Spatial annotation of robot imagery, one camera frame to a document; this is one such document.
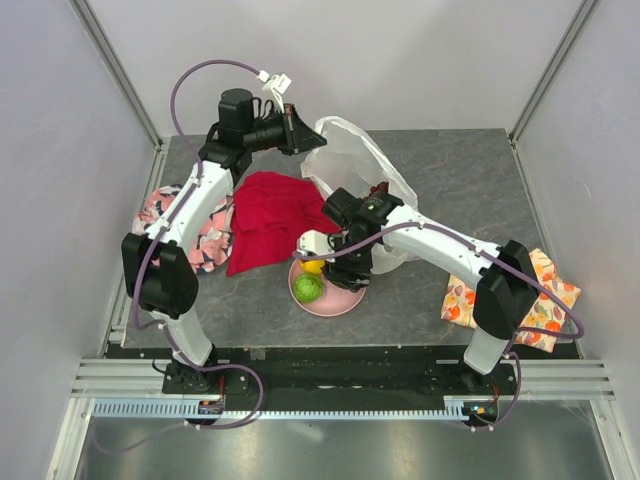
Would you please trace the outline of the yellow fake lemon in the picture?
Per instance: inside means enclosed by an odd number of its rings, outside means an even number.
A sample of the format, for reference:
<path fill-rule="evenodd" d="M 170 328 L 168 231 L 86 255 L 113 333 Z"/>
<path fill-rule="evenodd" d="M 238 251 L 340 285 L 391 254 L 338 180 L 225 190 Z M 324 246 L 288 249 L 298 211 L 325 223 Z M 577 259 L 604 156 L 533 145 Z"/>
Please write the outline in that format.
<path fill-rule="evenodd" d="M 324 260 L 300 260 L 300 267 L 303 272 L 314 274 L 314 275 L 322 275 L 323 269 L 325 266 Z"/>

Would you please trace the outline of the light green fake fruit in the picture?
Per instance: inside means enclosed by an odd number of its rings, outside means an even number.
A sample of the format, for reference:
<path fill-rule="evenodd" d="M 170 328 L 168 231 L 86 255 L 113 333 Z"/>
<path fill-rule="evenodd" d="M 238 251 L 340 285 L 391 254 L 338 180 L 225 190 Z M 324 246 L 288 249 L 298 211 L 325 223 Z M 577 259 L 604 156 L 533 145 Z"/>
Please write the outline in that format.
<path fill-rule="evenodd" d="M 303 304 L 318 300 L 324 294 L 324 283 L 320 275 L 300 274 L 293 283 L 294 298 Z"/>

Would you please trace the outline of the white plastic bag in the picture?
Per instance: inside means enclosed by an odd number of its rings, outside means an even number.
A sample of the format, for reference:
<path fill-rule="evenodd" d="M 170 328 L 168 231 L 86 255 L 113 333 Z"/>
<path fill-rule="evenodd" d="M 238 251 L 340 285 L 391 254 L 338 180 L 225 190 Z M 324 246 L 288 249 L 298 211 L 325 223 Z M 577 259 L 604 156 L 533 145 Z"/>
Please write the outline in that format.
<path fill-rule="evenodd" d="M 419 221 L 416 192 L 371 136 L 355 124 L 327 116 L 316 122 L 314 131 L 327 140 L 327 145 L 306 157 L 301 173 L 321 194 L 322 213 L 340 228 L 337 233 L 353 224 L 364 224 L 372 234 L 341 252 L 300 260 L 324 260 L 326 264 L 371 244 L 372 277 L 413 259 L 413 254 L 387 243 L 383 236 Z M 388 192 L 369 197 L 370 188 L 380 182 L 389 183 Z"/>

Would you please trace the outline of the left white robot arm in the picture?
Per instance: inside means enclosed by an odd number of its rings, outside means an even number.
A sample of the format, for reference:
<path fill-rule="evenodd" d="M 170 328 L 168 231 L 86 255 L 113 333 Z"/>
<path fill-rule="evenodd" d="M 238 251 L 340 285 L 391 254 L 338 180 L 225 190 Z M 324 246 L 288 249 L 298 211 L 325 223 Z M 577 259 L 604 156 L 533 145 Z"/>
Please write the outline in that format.
<path fill-rule="evenodd" d="M 255 101 L 246 89 L 222 93 L 218 120 L 197 149 L 192 172 L 175 200 L 143 233 L 129 233 L 121 243 L 134 326 L 157 326 L 164 332 L 174 358 L 188 365 L 185 382 L 198 393 L 211 392 L 220 378 L 218 367 L 209 362 L 213 344 L 194 309 L 199 283 L 188 253 L 200 229 L 213 208 L 233 193 L 254 153 L 277 149 L 293 156 L 327 143 L 300 119 L 294 105 L 260 116 Z"/>

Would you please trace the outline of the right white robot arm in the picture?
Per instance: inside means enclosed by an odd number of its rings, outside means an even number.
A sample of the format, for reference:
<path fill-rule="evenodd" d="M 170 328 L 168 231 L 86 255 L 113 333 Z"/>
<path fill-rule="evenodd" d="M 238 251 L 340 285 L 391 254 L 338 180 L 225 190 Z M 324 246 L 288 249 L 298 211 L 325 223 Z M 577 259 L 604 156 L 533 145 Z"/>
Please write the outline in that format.
<path fill-rule="evenodd" d="M 458 368 L 467 392 L 483 392 L 494 381 L 494 367 L 538 297 L 526 248 L 477 240 L 441 225 L 383 189 L 357 198 L 343 188 L 326 200 L 323 214 L 339 226 L 335 234 L 309 231 L 298 250 L 326 260 L 324 274 L 353 292 L 369 285 L 374 245 L 415 255 L 463 281 L 475 293 L 476 329 Z"/>

